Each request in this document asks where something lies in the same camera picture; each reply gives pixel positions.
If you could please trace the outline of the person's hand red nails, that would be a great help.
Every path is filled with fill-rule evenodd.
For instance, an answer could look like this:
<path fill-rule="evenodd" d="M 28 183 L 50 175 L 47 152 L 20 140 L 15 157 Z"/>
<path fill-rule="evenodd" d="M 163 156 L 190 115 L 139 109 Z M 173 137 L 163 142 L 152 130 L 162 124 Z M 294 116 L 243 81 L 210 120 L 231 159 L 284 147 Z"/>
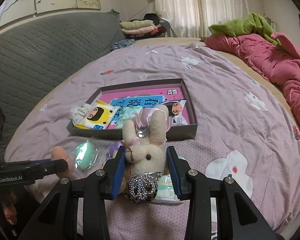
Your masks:
<path fill-rule="evenodd" d="M 17 198 L 11 190 L 0 190 L 0 205 L 3 209 L 6 220 L 11 225 L 15 225 L 17 223 L 17 211 L 14 206 L 16 202 Z"/>

